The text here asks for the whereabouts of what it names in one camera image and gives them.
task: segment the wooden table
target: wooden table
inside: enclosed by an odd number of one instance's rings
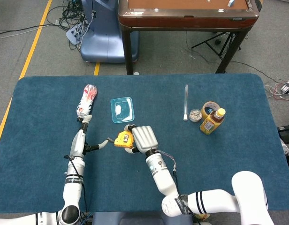
[[[259,17],[254,0],[120,0],[119,21],[127,74],[133,74],[130,33],[135,30],[233,32],[235,38],[216,73],[224,73]]]

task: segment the red white bottle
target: red white bottle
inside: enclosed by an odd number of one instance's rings
[[[77,121],[82,121],[85,116],[89,115],[94,98],[98,89],[91,84],[87,84],[84,88],[82,98],[77,107]]]

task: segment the plastic bottle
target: plastic bottle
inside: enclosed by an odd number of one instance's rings
[[[82,121],[85,116],[89,115],[91,111],[92,102],[96,97],[98,89],[91,84],[87,84],[84,88],[82,98],[77,107],[78,121]]]
[[[223,121],[226,110],[223,108],[213,111],[200,125],[200,130],[206,134],[211,134]]]

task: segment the yellow floor line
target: yellow floor line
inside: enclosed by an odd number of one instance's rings
[[[40,25],[44,25],[45,24],[45,20],[46,20],[46,15],[47,15],[47,12],[49,11],[49,8],[51,6],[51,3],[52,3],[52,0],[49,0],[46,4],[46,8],[45,8],[45,11],[42,15],[42,18],[41,18],[41,21],[40,21]],[[41,30],[42,30],[42,27],[40,29],[37,30],[37,33],[35,35],[35,38],[34,38],[34,41],[32,43],[32,46],[31,46],[31,49],[29,51],[29,54],[28,54],[28,57],[26,59],[26,62],[23,66],[23,70],[21,72],[21,75],[19,76],[19,80],[22,79],[25,75],[26,75],[26,72],[27,72],[27,69],[28,69],[28,66],[29,66],[29,63],[31,61],[31,58],[32,58],[32,55],[34,53],[34,50],[35,50],[35,47],[36,47],[36,44],[38,42],[38,39],[39,39],[39,36],[40,36],[40,33],[41,33]],[[9,113],[9,109],[10,109],[10,105],[11,105],[11,100],[12,100],[12,97],[9,101],[9,104],[8,104],[8,107],[5,111],[5,115],[3,117],[3,120],[0,124],[0,137],[2,136],[2,133],[3,133],[3,129],[4,129],[4,126],[5,126],[5,123],[6,123],[6,119],[7,119],[7,116],[8,116],[8,113]]]
[[[6,119],[7,119],[8,112],[9,112],[10,105],[11,105],[11,100],[12,100],[12,97],[11,97],[10,102],[8,104],[8,107],[7,107],[6,111],[5,111],[5,115],[3,117],[3,120],[2,120],[2,122],[0,124],[0,137],[2,136],[2,132],[3,132],[3,129],[4,129],[4,126],[5,126],[5,123],[6,123]]]
[[[99,75],[99,65],[100,65],[100,63],[97,62],[97,63],[96,63],[96,66],[95,66],[95,68],[94,68],[93,75],[95,75],[95,76]]]
[[[47,2],[45,11],[44,11],[43,16],[42,16],[41,21],[40,21],[40,25],[45,24],[46,15],[47,15],[47,12],[48,12],[49,9],[50,9],[51,3],[52,3],[52,0],[49,0],[49,1]],[[22,70],[22,72],[21,72],[21,75],[19,76],[19,80],[22,79],[22,78],[26,75],[26,72],[27,72],[29,63],[30,63],[30,61],[31,61],[31,58],[32,58],[32,55],[33,55],[33,53],[34,53],[34,50],[35,50],[36,44],[37,44],[37,42],[38,42],[38,39],[39,39],[39,36],[40,36],[41,31],[42,31],[42,27],[37,30],[37,33],[36,33],[36,35],[35,35],[35,38],[34,38],[34,41],[33,41],[32,46],[31,46],[31,49],[30,49],[30,51],[29,51],[28,57],[27,57],[26,62],[25,62],[25,64],[24,64],[24,66],[23,66],[23,70]]]

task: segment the test tube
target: test tube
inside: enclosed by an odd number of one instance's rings
[[[187,121],[187,97],[188,97],[188,85],[185,85],[185,92],[184,92],[184,115],[183,120]]]

